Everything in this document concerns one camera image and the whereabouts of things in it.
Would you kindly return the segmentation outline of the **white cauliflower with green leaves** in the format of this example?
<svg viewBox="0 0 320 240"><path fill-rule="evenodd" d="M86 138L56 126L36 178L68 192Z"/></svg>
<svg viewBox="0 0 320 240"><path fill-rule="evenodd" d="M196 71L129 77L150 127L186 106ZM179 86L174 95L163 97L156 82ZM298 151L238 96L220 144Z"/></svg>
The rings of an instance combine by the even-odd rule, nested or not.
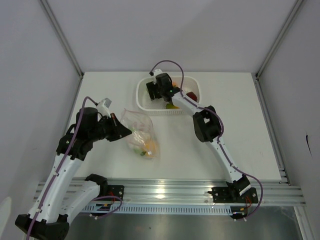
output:
<svg viewBox="0 0 320 240"><path fill-rule="evenodd" d="M147 131L134 129L128 138L128 143L137 147L144 147L151 139L151 134Z"/></svg>

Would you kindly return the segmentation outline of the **clear zip top bag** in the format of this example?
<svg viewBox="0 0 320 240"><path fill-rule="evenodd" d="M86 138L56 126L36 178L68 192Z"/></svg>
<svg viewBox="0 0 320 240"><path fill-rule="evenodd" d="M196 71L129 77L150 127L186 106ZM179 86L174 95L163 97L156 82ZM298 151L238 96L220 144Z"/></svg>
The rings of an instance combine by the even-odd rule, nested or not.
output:
<svg viewBox="0 0 320 240"><path fill-rule="evenodd" d="M159 142L153 122L148 115L125 108L121 113L120 122L132 132L125 137L125 141L136 155L146 159L159 156Z"/></svg>

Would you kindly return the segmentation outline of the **orange yellow fruit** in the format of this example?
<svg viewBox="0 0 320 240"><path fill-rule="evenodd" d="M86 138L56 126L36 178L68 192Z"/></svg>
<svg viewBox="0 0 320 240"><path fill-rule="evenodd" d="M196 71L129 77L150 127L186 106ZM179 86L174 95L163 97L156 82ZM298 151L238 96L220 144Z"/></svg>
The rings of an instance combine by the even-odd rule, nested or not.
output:
<svg viewBox="0 0 320 240"><path fill-rule="evenodd" d="M156 140L149 140L144 145L145 156L149 158L154 158L159 153L159 144Z"/></svg>

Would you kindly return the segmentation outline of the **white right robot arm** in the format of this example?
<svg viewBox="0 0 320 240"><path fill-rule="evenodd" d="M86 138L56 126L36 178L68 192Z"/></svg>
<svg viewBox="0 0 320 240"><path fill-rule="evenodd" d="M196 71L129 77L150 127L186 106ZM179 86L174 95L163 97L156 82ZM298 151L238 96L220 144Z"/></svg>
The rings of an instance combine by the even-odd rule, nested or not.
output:
<svg viewBox="0 0 320 240"><path fill-rule="evenodd" d="M239 202L246 197L251 183L232 162L222 138L224 126L213 106L203 107L192 91L185 92L174 84L170 75L160 69L151 71L152 81L146 84L150 99L163 99L192 117L194 133L197 139L205 143L219 161L226 176L226 196L224 201Z"/></svg>

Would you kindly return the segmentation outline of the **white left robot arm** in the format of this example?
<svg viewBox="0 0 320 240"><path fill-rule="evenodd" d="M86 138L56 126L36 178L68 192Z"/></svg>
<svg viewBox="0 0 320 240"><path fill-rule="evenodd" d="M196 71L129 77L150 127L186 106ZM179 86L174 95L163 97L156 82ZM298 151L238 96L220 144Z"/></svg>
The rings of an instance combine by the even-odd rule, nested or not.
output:
<svg viewBox="0 0 320 240"><path fill-rule="evenodd" d="M102 114L94 107L82 107L76 114L76 122L59 140L52 170L36 203L15 220L26 238L63 240L75 217L89 202L107 199L121 202L121 197L111 194L107 178L94 173L85 178L73 197L67 201L64 198L95 142L114 142L131 134L114 113Z"/></svg>

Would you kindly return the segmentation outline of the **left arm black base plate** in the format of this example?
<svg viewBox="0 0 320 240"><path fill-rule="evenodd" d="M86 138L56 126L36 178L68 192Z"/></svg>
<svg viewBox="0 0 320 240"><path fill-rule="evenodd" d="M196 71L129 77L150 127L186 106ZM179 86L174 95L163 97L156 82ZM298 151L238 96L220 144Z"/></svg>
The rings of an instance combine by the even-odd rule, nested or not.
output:
<svg viewBox="0 0 320 240"><path fill-rule="evenodd" d="M116 198L120 198L123 200L124 197L124 185L107 185L100 187L99 197L111 196L111 201L118 202L119 200Z"/></svg>

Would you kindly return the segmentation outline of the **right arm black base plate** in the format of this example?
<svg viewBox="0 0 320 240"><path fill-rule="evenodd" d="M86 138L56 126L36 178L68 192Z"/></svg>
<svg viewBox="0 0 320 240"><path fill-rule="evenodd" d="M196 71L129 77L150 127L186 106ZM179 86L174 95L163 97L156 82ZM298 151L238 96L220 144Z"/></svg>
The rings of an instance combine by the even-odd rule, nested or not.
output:
<svg viewBox="0 0 320 240"><path fill-rule="evenodd" d="M249 200L249 203L253 204L259 202L258 194L254 187L251 187L242 195L235 190L231 190L229 187L212 187L207 193L212 196L214 203L245 204L247 200Z"/></svg>

